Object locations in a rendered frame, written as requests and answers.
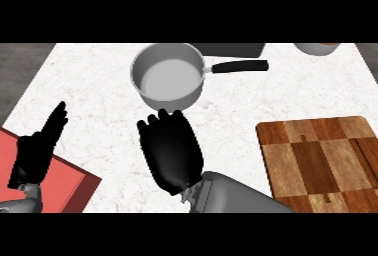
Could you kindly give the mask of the dark grey flat block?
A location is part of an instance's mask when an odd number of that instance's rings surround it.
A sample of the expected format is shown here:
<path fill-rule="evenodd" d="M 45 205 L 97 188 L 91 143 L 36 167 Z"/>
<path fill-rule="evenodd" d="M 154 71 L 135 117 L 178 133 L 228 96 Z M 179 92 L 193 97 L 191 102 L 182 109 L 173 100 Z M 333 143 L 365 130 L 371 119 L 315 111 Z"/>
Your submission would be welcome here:
<path fill-rule="evenodd" d="M 204 56 L 259 58 L 265 43 L 193 43 Z"/>

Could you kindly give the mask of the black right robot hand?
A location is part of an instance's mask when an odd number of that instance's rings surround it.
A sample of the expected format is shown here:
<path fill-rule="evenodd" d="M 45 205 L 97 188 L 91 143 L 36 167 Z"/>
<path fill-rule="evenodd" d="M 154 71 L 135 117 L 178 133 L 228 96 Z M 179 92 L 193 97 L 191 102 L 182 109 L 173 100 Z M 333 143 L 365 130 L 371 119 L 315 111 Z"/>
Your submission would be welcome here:
<path fill-rule="evenodd" d="M 190 121 L 166 109 L 138 121 L 141 148 L 153 178 L 172 196 L 203 180 L 204 157 Z"/>

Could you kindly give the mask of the red flat mat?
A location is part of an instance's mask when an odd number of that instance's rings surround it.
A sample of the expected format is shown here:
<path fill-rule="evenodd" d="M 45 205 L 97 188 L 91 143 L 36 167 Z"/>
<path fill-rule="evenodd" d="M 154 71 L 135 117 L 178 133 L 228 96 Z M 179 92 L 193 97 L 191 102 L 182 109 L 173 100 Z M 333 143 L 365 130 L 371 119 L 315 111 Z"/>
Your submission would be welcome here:
<path fill-rule="evenodd" d="M 26 198 L 20 190 L 8 188 L 18 138 L 17 134 L 0 127 L 0 201 Z M 54 156 L 42 183 L 44 213 L 82 213 L 101 181 L 97 175 Z"/>

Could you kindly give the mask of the brown wooden cutting board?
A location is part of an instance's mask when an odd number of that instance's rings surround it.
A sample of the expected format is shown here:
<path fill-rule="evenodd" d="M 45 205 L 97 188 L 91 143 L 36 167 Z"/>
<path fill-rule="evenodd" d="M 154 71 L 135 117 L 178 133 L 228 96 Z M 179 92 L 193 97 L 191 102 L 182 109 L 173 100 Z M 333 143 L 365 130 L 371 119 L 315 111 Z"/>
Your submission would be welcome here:
<path fill-rule="evenodd" d="M 296 212 L 378 213 L 378 136 L 361 116 L 256 126 L 274 198 Z"/>

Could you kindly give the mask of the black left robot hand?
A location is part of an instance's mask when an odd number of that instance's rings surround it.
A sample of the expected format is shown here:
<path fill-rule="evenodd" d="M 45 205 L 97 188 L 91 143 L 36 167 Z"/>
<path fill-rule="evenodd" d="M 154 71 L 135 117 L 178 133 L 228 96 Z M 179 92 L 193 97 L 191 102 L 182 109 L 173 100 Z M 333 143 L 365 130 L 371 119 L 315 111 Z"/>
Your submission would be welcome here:
<path fill-rule="evenodd" d="M 18 189 L 27 184 L 41 184 L 51 167 L 54 150 L 69 123 L 67 104 L 61 102 L 51 113 L 46 124 L 32 136 L 21 136 L 17 142 L 17 160 L 8 187 Z"/>

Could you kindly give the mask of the grey round bowl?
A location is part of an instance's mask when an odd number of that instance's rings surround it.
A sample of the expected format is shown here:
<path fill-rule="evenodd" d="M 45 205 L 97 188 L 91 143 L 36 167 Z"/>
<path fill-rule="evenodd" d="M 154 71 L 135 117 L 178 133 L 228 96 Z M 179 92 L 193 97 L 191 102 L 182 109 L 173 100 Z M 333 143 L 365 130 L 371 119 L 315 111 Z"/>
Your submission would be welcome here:
<path fill-rule="evenodd" d="M 330 55 L 339 46 L 339 43 L 296 43 L 299 50 L 314 56 Z"/>

